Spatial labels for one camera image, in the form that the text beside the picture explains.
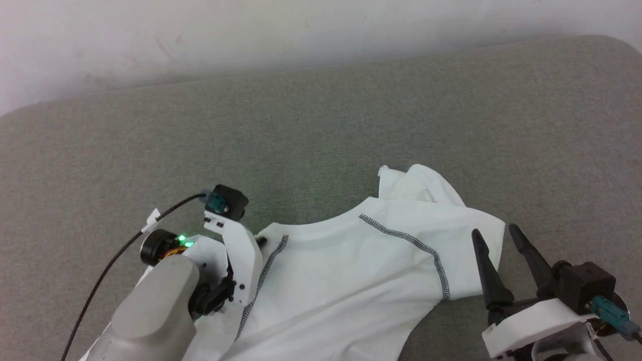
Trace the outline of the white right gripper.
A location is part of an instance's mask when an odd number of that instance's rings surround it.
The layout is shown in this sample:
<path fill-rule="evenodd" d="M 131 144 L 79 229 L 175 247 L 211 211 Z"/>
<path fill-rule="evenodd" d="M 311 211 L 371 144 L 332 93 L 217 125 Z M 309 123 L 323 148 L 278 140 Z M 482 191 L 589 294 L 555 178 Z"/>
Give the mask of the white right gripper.
<path fill-rule="evenodd" d="M 516 224 L 508 224 L 517 251 L 525 258 L 537 297 L 555 297 L 556 281 L 552 267 Z M 507 306 L 515 301 L 504 286 L 490 259 L 490 249 L 479 229 L 471 233 L 481 289 L 487 310 Z M 492 359 L 517 359 L 517 352 L 528 349 L 527 359 L 546 359 L 552 351 L 564 350 L 571 359 L 595 359 L 592 339 L 586 322 L 592 314 L 578 315 L 558 299 L 541 301 L 499 324 L 492 324 L 481 334 Z"/>

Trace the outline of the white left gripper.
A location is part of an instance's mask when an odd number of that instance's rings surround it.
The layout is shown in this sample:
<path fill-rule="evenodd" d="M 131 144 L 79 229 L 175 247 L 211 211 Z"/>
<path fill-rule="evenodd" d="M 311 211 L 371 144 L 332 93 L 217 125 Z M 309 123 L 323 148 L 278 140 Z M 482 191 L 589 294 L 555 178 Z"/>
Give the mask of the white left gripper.
<path fill-rule="evenodd" d="M 254 301 L 263 271 L 263 254 L 268 240 L 255 238 L 236 220 L 211 211 L 204 212 L 204 228 L 210 236 L 193 237 L 193 261 L 201 281 L 195 307 L 222 307 L 226 301 L 247 306 Z"/>

